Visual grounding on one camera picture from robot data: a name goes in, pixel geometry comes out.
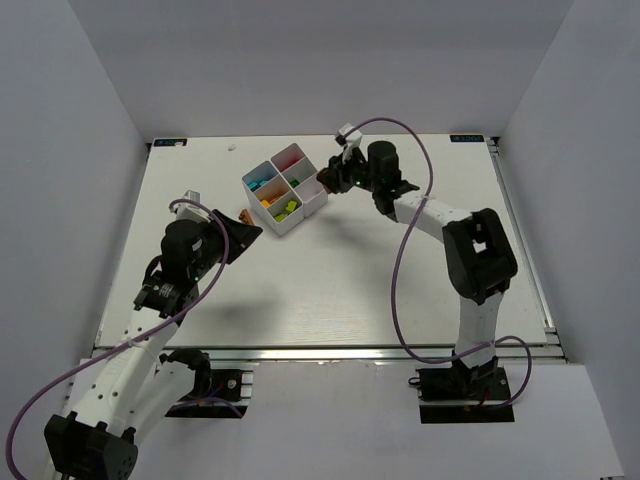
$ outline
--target purple cable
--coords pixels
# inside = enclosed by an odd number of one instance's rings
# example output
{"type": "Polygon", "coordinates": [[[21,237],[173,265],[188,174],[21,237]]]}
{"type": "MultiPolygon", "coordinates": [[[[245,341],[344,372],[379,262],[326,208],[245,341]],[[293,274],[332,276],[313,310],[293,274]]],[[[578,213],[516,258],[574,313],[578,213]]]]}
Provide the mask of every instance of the purple cable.
{"type": "MultiPolygon", "coordinates": [[[[373,122],[394,123],[396,125],[401,126],[407,132],[409,132],[409,134],[418,143],[420,150],[422,150],[422,154],[424,155],[424,158],[427,161],[427,168],[429,170],[429,183],[427,184],[427,189],[425,191],[422,201],[420,202],[420,205],[418,205],[418,208],[416,209],[415,215],[413,216],[413,218],[411,219],[411,222],[409,223],[409,227],[407,228],[407,231],[402,237],[402,241],[400,242],[400,248],[398,249],[398,255],[396,256],[396,262],[395,262],[395,265],[393,266],[393,274],[391,276],[391,317],[393,319],[393,328],[396,331],[396,336],[398,337],[398,341],[400,342],[400,345],[411,358],[413,358],[418,362],[426,363],[428,365],[439,365],[443,363],[453,362],[455,360],[459,360],[468,355],[471,355],[472,353],[476,353],[476,352],[479,352],[480,350],[490,347],[491,343],[485,342],[485,343],[481,343],[480,345],[476,345],[475,347],[470,348],[469,350],[465,350],[464,352],[453,355],[451,357],[431,358],[431,357],[421,357],[420,355],[416,354],[411,350],[411,348],[405,341],[404,336],[402,335],[402,331],[400,329],[400,321],[398,319],[398,306],[396,303],[398,275],[400,273],[400,263],[402,262],[402,255],[404,254],[404,250],[407,246],[407,242],[409,241],[409,235],[411,235],[411,232],[416,226],[416,223],[418,223],[420,214],[422,213],[422,210],[424,209],[425,205],[429,201],[429,195],[431,194],[431,190],[433,189],[433,163],[431,162],[431,157],[429,157],[429,153],[427,152],[427,149],[422,143],[422,140],[420,140],[420,137],[418,137],[418,134],[414,132],[413,129],[408,125],[406,125],[405,123],[395,120],[393,118],[388,118],[388,117],[370,118],[369,120],[365,120],[364,122],[359,123],[358,125],[353,127],[351,130],[349,130],[347,133],[345,133],[343,136],[346,138],[349,135],[351,135],[351,133],[353,133],[354,131],[373,122]]],[[[525,352],[527,353],[527,374],[525,376],[524,381],[522,382],[520,389],[509,400],[499,405],[496,405],[495,408],[501,408],[501,407],[506,407],[508,405],[511,405],[516,399],[518,399],[522,395],[522,392],[524,392],[525,388],[527,388],[529,379],[531,378],[531,370],[533,369],[533,358],[531,356],[531,349],[529,348],[529,346],[526,344],[524,340],[522,340],[519,337],[516,337],[515,335],[507,335],[505,337],[499,338],[494,343],[495,345],[500,345],[501,343],[504,343],[507,340],[515,340],[516,342],[520,343],[522,347],[525,349],[525,352]]]]}
{"type": "Polygon", "coordinates": [[[229,407],[233,411],[233,413],[235,413],[238,416],[238,418],[242,418],[244,416],[242,415],[242,412],[238,410],[236,406],[233,403],[231,403],[229,400],[225,400],[224,398],[218,398],[218,397],[204,397],[198,400],[188,400],[178,405],[174,405],[169,409],[169,411],[175,412],[176,410],[180,410],[181,408],[194,407],[201,403],[215,403],[215,402],[224,403],[227,407],[229,407]]]}
{"type": "Polygon", "coordinates": [[[213,289],[214,285],[217,283],[218,279],[220,278],[220,275],[224,271],[224,267],[225,267],[225,265],[227,263],[227,259],[229,258],[229,235],[227,234],[227,230],[226,230],[224,224],[215,215],[215,213],[213,213],[207,207],[205,207],[204,205],[202,205],[202,204],[200,204],[198,202],[195,202],[193,200],[189,200],[187,198],[181,198],[181,199],[178,199],[178,200],[174,200],[173,202],[171,202],[169,204],[169,209],[172,209],[174,207],[174,205],[177,205],[178,203],[188,203],[190,205],[193,205],[193,206],[199,208],[200,210],[205,212],[209,216],[209,218],[211,218],[211,220],[216,222],[218,224],[218,226],[220,227],[220,230],[222,232],[222,237],[224,239],[224,253],[222,255],[222,260],[220,261],[220,268],[218,268],[218,270],[216,271],[216,274],[214,275],[213,279],[211,280],[211,283],[209,283],[209,285],[207,285],[207,288],[205,288],[203,290],[203,292],[192,303],[187,305],[181,312],[177,313],[176,315],[174,315],[171,318],[168,318],[166,321],[164,321],[160,325],[158,325],[156,327],[153,327],[153,328],[147,330],[146,332],[141,333],[140,335],[135,337],[133,340],[131,340],[131,342],[120,344],[117,347],[109,350],[108,352],[105,352],[102,355],[98,355],[97,357],[92,358],[88,362],[83,363],[82,365],[79,365],[79,366],[77,366],[75,368],[72,368],[67,373],[59,376],[55,380],[52,380],[49,384],[47,384],[44,387],[42,387],[33,397],[31,397],[27,401],[27,403],[24,404],[24,406],[20,409],[20,411],[16,415],[16,418],[13,420],[13,423],[11,424],[11,427],[9,428],[9,432],[7,433],[7,442],[5,444],[5,458],[7,460],[7,465],[9,466],[9,471],[12,473],[12,475],[16,479],[18,479],[18,480],[27,480],[27,478],[24,477],[22,475],[22,473],[20,473],[20,470],[18,470],[18,467],[16,466],[15,460],[13,458],[13,442],[14,442],[14,439],[15,439],[16,430],[18,429],[18,425],[20,425],[20,422],[24,418],[25,414],[29,411],[29,409],[33,406],[34,403],[36,403],[49,390],[51,390],[55,386],[59,385],[60,383],[64,382],[65,380],[73,377],[77,373],[79,373],[79,372],[81,372],[83,370],[86,370],[87,368],[91,367],[92,365],[95,365],[98,362],[101,362],[102,360],[106,360],[107,358],[113,357],[114,355],[117,355],[118,353],[125,351],[126,349],[130,348],[130,344],[132,344],[134,342],[141,342],[146,337],[150,337],[151,335],[154,335],[154,334],[158,333],[160,330],[162,330],[163,328],[168,327],[172,323],[175,323],[175,322],[178,322],[178,321],[182,320],[185,317],[185,315],[187,313],[189,313],[189,311],[193,307],[195,307],[198,303],[200,303],[202,301],[202,299],[209,294],[209,292],[213,289]]]}

